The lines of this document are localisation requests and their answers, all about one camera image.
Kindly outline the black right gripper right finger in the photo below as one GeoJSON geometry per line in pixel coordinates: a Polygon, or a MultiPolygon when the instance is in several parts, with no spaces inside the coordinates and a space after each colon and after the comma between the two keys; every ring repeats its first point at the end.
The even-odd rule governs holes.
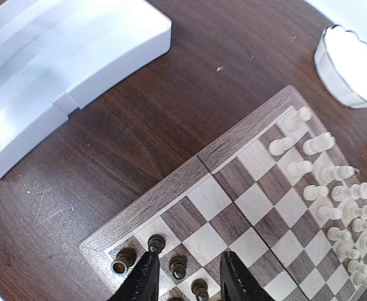
{"type": "Polygon", "coordinates": [[[234,251],[221,254],[220,287],[221,300],[273,300],[234,251]]]}

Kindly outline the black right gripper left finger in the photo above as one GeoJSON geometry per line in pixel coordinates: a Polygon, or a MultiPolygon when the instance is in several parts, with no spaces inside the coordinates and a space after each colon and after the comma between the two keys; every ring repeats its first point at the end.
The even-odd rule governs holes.
{"type": "Polygon", "coordinates": [[[108,301],[149,301],[159,297],[159,253],[146,251],[108,301]]]}

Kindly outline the dark pawn file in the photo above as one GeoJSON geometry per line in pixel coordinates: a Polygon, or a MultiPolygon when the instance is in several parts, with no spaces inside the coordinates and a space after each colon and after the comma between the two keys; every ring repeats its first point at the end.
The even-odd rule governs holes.
{"type": "Polygon", "coordinates": [[[169,271],[176,280],[182,280],[186,276],[187,258],[183,255],[176,255],[169,261],[169,271]]]}

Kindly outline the white plastic compartment tray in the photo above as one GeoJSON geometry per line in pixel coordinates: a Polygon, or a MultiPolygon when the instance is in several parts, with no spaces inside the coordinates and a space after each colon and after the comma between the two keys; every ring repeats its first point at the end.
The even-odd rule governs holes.
{"type": "Polygon", "coordinates": [[[0,179],[107,90],[171,47],[171,20],[147,1],[0,5],[0,179]]]}

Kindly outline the dark knight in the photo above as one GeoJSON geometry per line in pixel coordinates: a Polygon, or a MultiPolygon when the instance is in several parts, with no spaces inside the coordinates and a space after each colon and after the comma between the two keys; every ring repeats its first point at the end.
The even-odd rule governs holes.
{"type": "Polygon", "coordinates": [[[191,284],[191,291],[197,301],[209,301],[208,284],[204,279],[194,280],[191,284]]]}

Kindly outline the dark chess piece small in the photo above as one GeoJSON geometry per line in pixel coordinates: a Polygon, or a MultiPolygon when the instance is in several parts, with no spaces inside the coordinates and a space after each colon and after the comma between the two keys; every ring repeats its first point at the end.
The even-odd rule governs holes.
{"type": "Polygon", "coordinates": [[[151,235],[147,241],[148,251],[161,253],[166,246],[166,239],[163,235],[151,235]]]}

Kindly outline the wooden chessboard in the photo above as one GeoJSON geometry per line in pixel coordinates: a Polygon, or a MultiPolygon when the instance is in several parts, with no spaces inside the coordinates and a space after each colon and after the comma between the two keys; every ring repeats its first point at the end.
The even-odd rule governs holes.
{"type": "Polygon", "coordinates": [[[304,153],[303,143],[327,129],[311,111],[311,119],[297,130],[285,130],[284,118],[301,107],[308,106],[299,92],[285,87],[84,239],[79,246],[83,257],[116,291],[147,251],[149,237],[160,234],[166,239],[159,255],[160,300],[194,300],[191,284],[198,278],[207,282],[210,299],[220,300],[224,251],[234,251],[274,300],[359,300],[367,288],[353,285],[347,270],[352,259],[339,258],[337,248],[359,250],[357,261],[367,264],[367,249],[356,247],[367,230],[353,231],[357,218],[318,221],[317,210],[367,205],[367,199],[336,202],[331,197],[335,186],[362,182],[356,168],[341,181],[319,179],[320,170],[349,164],[336,145],[312,156],[304,153]],[[273,156],[269,144],[283,137],[292,137],[294,146],[273,156]],[[311,161],[312,171],[289,176],[293,161],[311,161]],[[327,186],[329,194],[306,201],[308,185],[327,186]],[[331,241],[330,227],[348,230],[352,239],[331,241]],[[128,247],[136,250],[136,261],[126,274],[116,275],[111,264],[128,247]],[[182,280],[169,271],[176,255],[187,258],[182,280]]]}

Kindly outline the white king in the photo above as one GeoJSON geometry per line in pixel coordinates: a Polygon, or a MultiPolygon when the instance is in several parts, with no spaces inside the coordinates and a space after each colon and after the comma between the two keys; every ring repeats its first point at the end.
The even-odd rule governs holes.
{"type": "Polygon", "coordinates": [[[355,218],[363,218],[367,219],[367,205],[359,208],[357,206],[345,206],[343,209],[343,218],[346,219],[355,219],[355,218]]]}

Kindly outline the white bishop left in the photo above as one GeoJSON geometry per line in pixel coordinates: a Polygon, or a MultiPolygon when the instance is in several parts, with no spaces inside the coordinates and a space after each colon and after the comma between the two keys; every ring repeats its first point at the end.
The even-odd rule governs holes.
{"type": "Polygon", "coordinates": [[[319,179],[323,182],[341,181],[355,174],[352,166],[326,167],[318,172],[319,179]]]}

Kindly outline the white queen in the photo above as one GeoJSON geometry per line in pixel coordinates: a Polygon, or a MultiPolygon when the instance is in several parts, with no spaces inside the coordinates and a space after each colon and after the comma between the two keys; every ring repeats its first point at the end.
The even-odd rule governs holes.
{"type": "Polygon", "coordinates": [[[336,202],[342,202],[345,199],[367,199],[367,182],[353,184],[351,187],[335,186],[332,189],[331,197],[336,202]]]}

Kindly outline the white knight left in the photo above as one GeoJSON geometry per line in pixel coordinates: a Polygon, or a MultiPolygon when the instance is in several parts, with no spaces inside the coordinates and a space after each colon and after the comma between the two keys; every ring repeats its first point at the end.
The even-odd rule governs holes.
{"type": "Polygon", "coordinates": [[[306,140],[303,143],[302,150],[308,156],[327,151],[336,143],[335,137],[330,132],[322,133],[314,138],[306,140]]]}

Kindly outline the white scalloped bowl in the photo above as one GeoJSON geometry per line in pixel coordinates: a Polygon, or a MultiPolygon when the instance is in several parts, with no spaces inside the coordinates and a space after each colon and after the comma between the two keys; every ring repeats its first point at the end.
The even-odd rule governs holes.
{"type": "Polygon", "coordinates": [[[342,105],[367,108],[367,43],[335,24],[322,32],[314,53],[317,74],[342,105]]]}

